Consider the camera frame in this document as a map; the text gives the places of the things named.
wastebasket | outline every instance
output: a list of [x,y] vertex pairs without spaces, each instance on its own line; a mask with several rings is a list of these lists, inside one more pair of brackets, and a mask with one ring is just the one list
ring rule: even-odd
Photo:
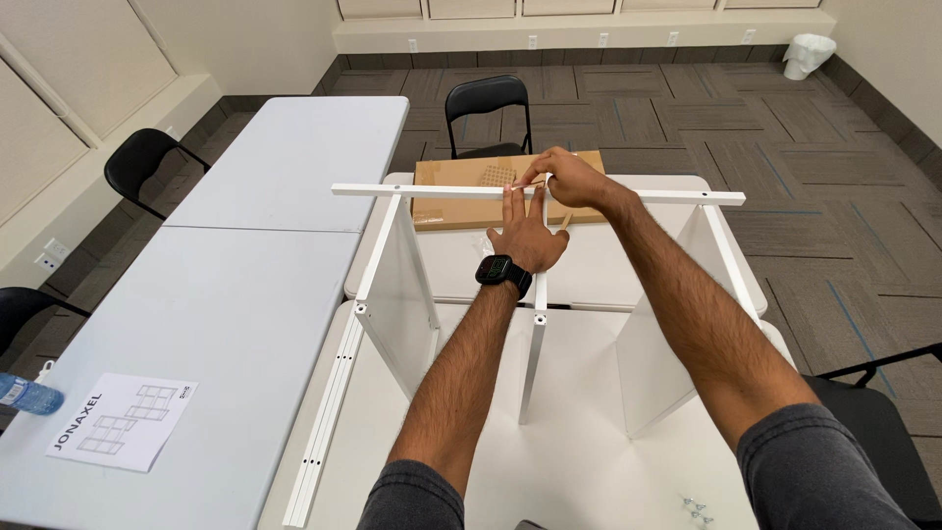
[[801,81],[834,54],[837,43],[811,33],[796,35],[782,60],[787,60],[785,77]]

instruction manual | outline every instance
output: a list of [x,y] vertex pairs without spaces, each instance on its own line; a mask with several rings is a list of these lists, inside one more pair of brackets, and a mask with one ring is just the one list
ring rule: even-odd
[[47,456],[149,472],[197,383],[105,373]]

smartwatch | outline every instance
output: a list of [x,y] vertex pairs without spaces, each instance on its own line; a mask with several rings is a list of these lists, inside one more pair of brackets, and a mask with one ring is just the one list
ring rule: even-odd
[[527,295],[527,290],[533,282],[533,274],[515,265],[510,256],[497,254],[487,256],[480,262],[480,266],[474,274],[474,279],[478,280],[481,285],[500,285],[510,281],[520,291],[517,300],[522,300]]

hand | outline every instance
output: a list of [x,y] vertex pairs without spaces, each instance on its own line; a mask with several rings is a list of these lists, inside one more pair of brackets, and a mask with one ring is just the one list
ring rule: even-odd
[[494,245],[495,254],[506,254],[528,273],[542,273],[560,260],[569,232],[559,230],[556,235],[543,224],[543,200],[546,190],[537,189],[530,200],[530,213],[524,206],[524,191],[504,186],[504,233],[487,229],[487,237]]
[[524,175],[513,185],[526,186],[540,173],[553,198],[566,207],[592,207],[603,214],[613,202],[624,200],[624,186],[596,171],[588,162],[561,147],[551,147],[536,157]]

black folding chair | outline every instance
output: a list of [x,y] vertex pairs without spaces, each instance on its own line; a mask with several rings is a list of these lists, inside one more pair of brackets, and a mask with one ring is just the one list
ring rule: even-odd
[[108,162],[105,162],[105,180],[125,199],[144,208],[161,221],[166,221],[166,216],[141,203],[139,196],[141,185],[157,173],[160,161],[173,149],[180,149],[196,159],[203,165],[204,172],[212,167],[167,133],[157,129],[140,129],[129,136]]
[[85,318],[91,316],[85,309],[63,302],[40,290],[26,287],[0,289],[0,356],[9,348],[13,338],[29,319],[51,306],[64,307]]
[[[499,143],[458,154],[455,149],[455,134],[451,122],[468,114],[486,114],[510,105],[523,105],[527,115],[527,135],[522,144]],[[478,81],[468,81],[451,89],[445,100],[445,119],[448,123],[448,138],[451,140],[451,159],[511,157],[533,154],[533,138],[529,127],[529,100],[524,82],[513,75],[499,75]]]
[[[942,342],[818,376],[805,375],[804,380],[857,438],[880,482],[906,517],[919,528],[942,528],[942,507],[899,410],[881,392],[867,388],[877,368],[926,355],[942,362]],[[864,375],[853,385],[831,380],[858,372]]]

